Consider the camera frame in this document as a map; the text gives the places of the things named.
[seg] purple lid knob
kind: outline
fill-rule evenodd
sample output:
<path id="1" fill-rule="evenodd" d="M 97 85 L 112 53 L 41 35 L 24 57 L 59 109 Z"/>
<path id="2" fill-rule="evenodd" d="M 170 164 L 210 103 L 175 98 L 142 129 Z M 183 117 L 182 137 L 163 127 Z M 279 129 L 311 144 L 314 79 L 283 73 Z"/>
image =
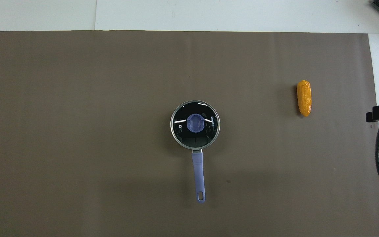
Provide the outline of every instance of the purple lid knob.
<path id="1" fill-rule="evenodd" d="M 187 128 L 191 132 L 201 132 L 204 129 L 204 117 L 199 114 L 191 114 L 187 118 Z"/>

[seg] white table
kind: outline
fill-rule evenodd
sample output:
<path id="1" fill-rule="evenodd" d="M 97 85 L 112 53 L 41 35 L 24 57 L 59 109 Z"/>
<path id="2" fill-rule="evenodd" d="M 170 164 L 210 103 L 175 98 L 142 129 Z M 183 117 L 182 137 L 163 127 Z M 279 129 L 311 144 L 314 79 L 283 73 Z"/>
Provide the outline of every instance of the white table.
<path id="1" fill-rule="evenodd" d="M 379 12 L 368 0 L 0 0 L 5 30 L 369 33 L 379 105 Z"/>

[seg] corn cob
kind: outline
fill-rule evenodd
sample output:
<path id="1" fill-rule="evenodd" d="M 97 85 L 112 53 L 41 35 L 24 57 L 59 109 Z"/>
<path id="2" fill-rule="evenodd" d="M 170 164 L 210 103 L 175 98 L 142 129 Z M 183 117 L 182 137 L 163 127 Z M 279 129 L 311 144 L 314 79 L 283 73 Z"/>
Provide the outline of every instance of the corn cob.
<path id="1" fill-rule="evenodd" d="M 308 81 L 300 81 L 296 87 L 298 93 L 299 111 L 305 117 L 311 113 L 311 84 Z"/>

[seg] metal rim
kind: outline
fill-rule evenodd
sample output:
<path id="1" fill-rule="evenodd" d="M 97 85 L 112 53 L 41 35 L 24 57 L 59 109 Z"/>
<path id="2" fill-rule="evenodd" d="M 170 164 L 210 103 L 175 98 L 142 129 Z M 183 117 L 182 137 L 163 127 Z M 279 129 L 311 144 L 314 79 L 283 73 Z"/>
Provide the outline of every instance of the metal rim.
<path id="1" fill-rule="evenodd" d="M 216 117 L 217 117 L 217 132 L 214 136 L 214 138 L 205 146 L 202 146 L 202 147 L 189 147 L 189 146 L 186 146 L 184 145 L 183 143 L 181 143 L 178 138 L 176 138 L 176 135 L 175 133 L 173 133 L 173 117 L 175 116 L 176 112 L 178 111 L 178 109 L 180 109 L 182 106 L 186 105 L 186 104 L 189 104 L 189 103 L 192 103 L 192 102 L 198 102 L 198 103 L 203 103 L 203 104 L 206 104 L 210 109 L 213 110 L 213 112 L 216 114 Z M 180 106 L 178 106 L 175 111 L 173 112 L 172 114 L 172 117 L 170 118 L 170 132 L 172 133 L 172 136 L 173 138 L 175 138 L 175 141 L 178 142 L 178 144 L 180 144 L 181 146 L 187 148 L 187 149 L 190 149 L 190 150 L 201 150 L 201 149 L 204 149 L 208 146 L 210 146 L 217 138 L 217 135 L 218 133 L 220 132 L 220 117 L 218 116 L 218 113 L 217 111 L 215 110 L 215 108 L 213 108 L 211 105 L 209 105 L 208 103 L 202 101 L 202 100 L 190 100 L 190 101 L 187 101 L 187 102 L 184 102 L 182 103 Z"/>

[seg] brown mat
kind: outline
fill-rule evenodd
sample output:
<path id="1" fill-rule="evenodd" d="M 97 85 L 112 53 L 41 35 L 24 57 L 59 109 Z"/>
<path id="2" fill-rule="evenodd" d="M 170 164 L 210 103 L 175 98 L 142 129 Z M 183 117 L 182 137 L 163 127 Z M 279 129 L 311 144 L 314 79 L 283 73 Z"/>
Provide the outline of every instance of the brown mat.
<path id="1" fill-rule="evenodd" d="M 221 117 L 205 204 L 192 99 Z M 379 236 L 373 105 L 364 34 L 0 32 L 0 236 Z"/>

